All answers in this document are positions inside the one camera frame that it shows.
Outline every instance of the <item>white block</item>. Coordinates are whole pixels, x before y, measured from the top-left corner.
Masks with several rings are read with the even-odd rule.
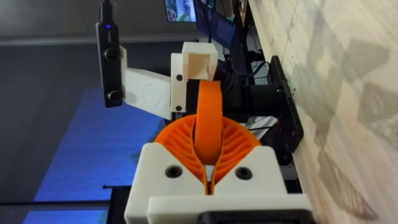
[[[171,111],[173,112],[186,112],[187,110],[187,79],[182,77],[182,80],[178,80],[177,76],[183,76],[182,72],[182,54],[172,53],[171,63]]]
[[[149,224],[197,224],[198,216],[209,211],[296,210],[312,211],[304,194],[223,195],[152,197]]]
[[[213,80],[218,62],[216,47],[209,43],[184,42],[182,62],[185,79]]]

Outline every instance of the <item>orange curved fin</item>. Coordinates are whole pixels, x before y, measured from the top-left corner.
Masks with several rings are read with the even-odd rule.
[[[246,155],[249,154],[260,142],[250,131],[239,123],[223,118],[223,144],[221,154],[213,170],[211,178],[211,194],[214,186],[233,169]]]
[[[196,115],[180,118],[166,126],[156,137],[155,142],[161,143],[204,185],[207,194],[206,171],[198,159],[193,147],[193,128]]]

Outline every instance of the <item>wooden surface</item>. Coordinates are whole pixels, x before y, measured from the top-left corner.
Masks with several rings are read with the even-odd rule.
[[[290,80],[319,223],[398,223],[398,1],[249,0]]]

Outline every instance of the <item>light wood panel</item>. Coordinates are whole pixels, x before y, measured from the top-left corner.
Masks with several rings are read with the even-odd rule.
[[[317,220],[397,223],[398,1],[249,3],[294,93],[294,160]]]

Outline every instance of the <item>desk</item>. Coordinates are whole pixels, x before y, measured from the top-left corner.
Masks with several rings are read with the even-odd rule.
[[[318,222],[398,222],[396,0],[249,0],[304,138],[294,161]]]

